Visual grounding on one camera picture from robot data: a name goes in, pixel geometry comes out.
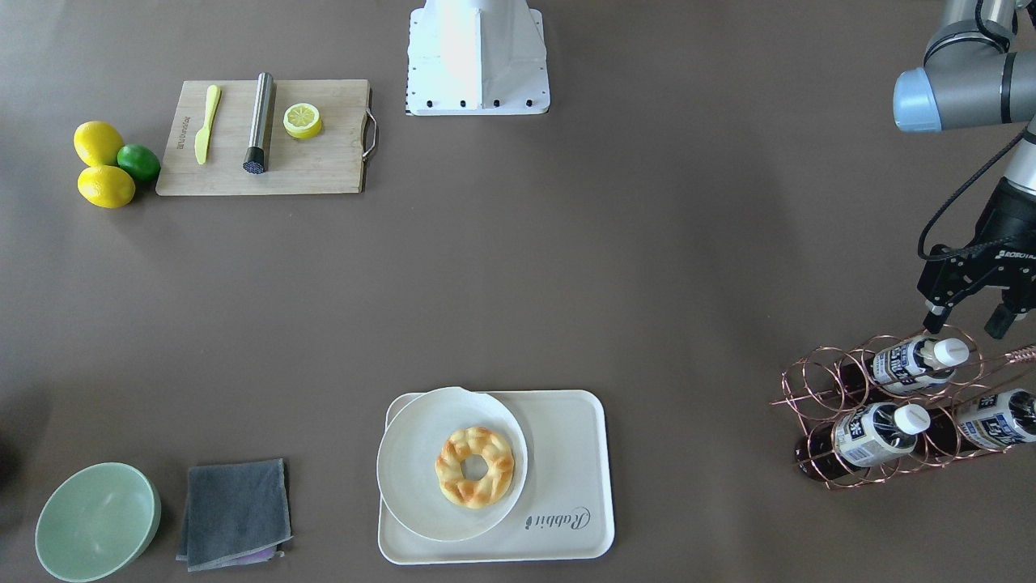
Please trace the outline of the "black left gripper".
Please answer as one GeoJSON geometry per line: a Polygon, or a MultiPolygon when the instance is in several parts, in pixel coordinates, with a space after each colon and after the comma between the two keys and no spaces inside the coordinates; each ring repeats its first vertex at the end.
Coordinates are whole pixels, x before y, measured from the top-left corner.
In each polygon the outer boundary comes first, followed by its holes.
{"type": "Polygon", "coordinates": [[[918,255],[926,262],[918,289],[928,307],[923,320],[928,333],[939,334],[951,310],[985,287],[1000,288],[1000,303],[984,326],[994,339],[1002,339],[1018,317],[1034,309],[1034,182],[1002,178],[965,247],[925,250],[936,225],[929,220],[918,243],[918,255]]]}

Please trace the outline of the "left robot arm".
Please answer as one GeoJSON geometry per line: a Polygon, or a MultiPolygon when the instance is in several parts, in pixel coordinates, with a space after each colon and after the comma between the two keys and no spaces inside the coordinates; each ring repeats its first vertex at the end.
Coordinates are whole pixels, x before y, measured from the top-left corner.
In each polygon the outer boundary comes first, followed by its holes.
{"type": "Polygon", "coordinates": [[[903,132],[1021,123],[1000,149],[1013,158],[970,242],[929,246],[929,228],[922,229],[917,252],[925,265],[917,288],[928,303],[923,325],[929,332],[939,332],[954,307],[984,288],[1000,289],[988,336],[1006,336],[1034,311],[1035,55],[1013,49],[1020,12],[1034,14],[1032,1],[948,1],[922,66],[903,71],[893,91],[894,120],[903,132]]]}

